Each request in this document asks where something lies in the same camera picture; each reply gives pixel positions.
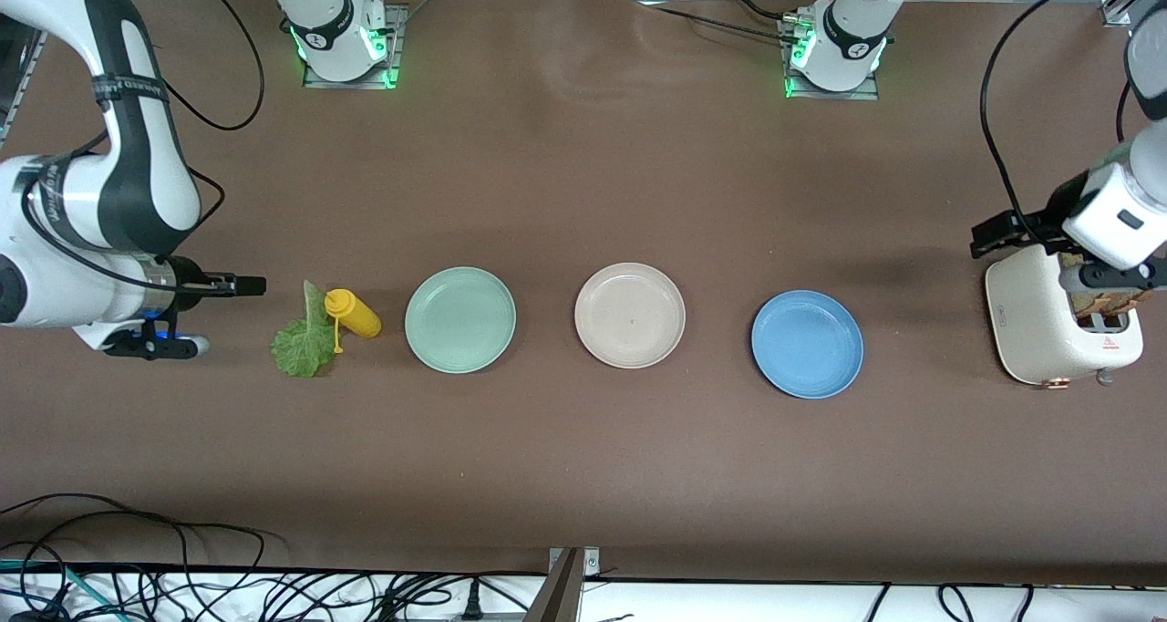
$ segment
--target metal mounting plate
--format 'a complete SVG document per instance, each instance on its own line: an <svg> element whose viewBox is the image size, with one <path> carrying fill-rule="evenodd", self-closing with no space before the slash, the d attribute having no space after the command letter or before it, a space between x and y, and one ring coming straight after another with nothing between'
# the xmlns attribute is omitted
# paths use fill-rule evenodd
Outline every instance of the metal mounting plate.
<svg viewBox="0 0 1167 622"><path fill-rule="evenodd" d="M564 552L562 547L552 547L551 560L547 561L547 571L555 567L555 561L559 560L559 554ZM600 547L584 547L584 575L595 576L600 573Z"/></svg>
<svg viewBox="0 0 1167 622"><path fill-rule="evenodd" d="M16 110L20 106L22 99L25 99L25 90L28 90L28 83L33 81L33 69L36 67L37 58L41 58L41 51L44 49L44 40L47 37L46 32L37 32L37 35L28 44L25 44L21 62L23 72L20 77L20 83L16 85L16 93L12 96L12 107L9 107L7 114L0 116L0 147L4 146L5 139L8 139L8 131L12 128L13 120L16 119Z"/></svg>
<svg viewBox="0 0 1167 622"><path fill-rule="evenodd" d="M808 81L806 75L790 67L791 47L782 46L782 67L785 78L788 98L824 98L824 99L879 99L879 85L875 83L875 74L868 74L864 83L854 90L822 90Z"/></svg>

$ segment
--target beige plate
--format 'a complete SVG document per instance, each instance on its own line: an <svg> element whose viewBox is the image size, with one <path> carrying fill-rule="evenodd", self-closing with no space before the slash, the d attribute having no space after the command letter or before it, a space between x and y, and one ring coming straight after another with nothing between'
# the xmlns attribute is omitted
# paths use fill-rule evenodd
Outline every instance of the beige plate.
<svg viewBox="0 0 1167 622"><path fill-rule="evenodd" d="M685 330L685 302L665 273L626 261L588 278L575 299L575 331L605 364L644 369L672 352Z"/></svg>

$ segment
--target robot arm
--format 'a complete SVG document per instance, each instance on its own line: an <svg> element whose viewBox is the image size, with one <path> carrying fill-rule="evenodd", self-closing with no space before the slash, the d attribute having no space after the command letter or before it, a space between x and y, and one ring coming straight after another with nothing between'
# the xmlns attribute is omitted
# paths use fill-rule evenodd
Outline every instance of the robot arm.
<svg viewBox="0 0 1167 622"><path fill-rule="evenodd" d="M35 195L46 222L79 249L170 253L198 219L166 86L141 15L130 0L0 0L0 11L61 37L93 78L110 152L48 166ZM42 168L41 156L16 158L2 179Z"/></svg>
<svg viewBox="0 0 1167 622"><path fill-rule="evenodd" d="M300 56L329 82L363 77L387 57L382 0L277 0Z"/></svg>
<svg viewBox="0 0 1167 622"><path fill-rule="evenodd" d="M972 256L1005 245L1044 244L1047 252L1082 253L1088 264L1063 273L1068 291L1160 289L1167 260L1167 0L1144 16L1126 47L1131 90L1151 127L1054 190L1043 210L1020 223L1014 211L972 230Z"/></svg>
<svg viewBox="0 0 1167 622"><path fill-rule="evenodd" d="M81 54L110 139L106 155L0 163L0 326L74 328L111 355L198 355L207 342L177 335L179 312L263 294L265 282L172 256L200 201L141 16L130 0L0 0L0 11Z"/></svg>
<svg viewBox="0 0 1167 622"><path fill-rule="evenodd" d="M796 70L822 90L854 90L879 67L887 46L887 29L903 0L816 0L799 8L809 16Z"/></svg>

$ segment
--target green plate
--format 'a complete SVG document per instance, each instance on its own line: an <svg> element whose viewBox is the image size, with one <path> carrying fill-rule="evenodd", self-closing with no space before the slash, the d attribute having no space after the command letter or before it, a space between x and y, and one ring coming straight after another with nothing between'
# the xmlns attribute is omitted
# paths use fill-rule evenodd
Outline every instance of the green plate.
<svg viewBox="0 0 1167 622"><path fill-rule="evenodd" d="M503 355L515 335L515 300L503 281L474 267L434 273L410 299L405 338L442 373L470 373Z"/></svg>

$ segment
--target brown table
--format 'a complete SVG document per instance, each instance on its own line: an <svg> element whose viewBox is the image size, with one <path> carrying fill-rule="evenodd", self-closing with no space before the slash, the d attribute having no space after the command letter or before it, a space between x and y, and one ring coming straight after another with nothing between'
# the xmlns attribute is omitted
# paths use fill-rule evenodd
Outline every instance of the brown table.
<svg viewBox="0 0 1167 622"><path fill-rule="evenodd" d="M135 2L169 81L242 118L251 57L217 2ZM214 343L189 363L0 331L4 502L88 490L260 526L288 538L272 565L538 569L546 547L588 544L628 576L1167 575L1161 302L1116 385L1035 392L997 363L986 264L967 256L969 228L1006 205L977 91L1020 6L908 4L880 102L829 103L783 98L766 40L630 0L433 0L399 90L301 90L274 1L233 2L267 102L232 133L175 110L188 161L229 193L181 252L270 293L188 314ZM685 7L766 28L734 2ZM1029 207L1113 145L1125 32L1099 25L1043 11L994 78ZM64 152L98 123L53 43L2 155ZM677 351L631 372L572 322L580 285L628 260L664 270L689 309ZM452 265L496 273L518 306L511 348L473 376L426 369L401 330L412 291ZM303 278L386 322L309 382L267 352ZM827 401L780 393L749 355L759 307L796 288L862 327L862 373ZM141 525L81 531L70 555L177 560ZM195 559L247 557L212 544Z"/></svg>

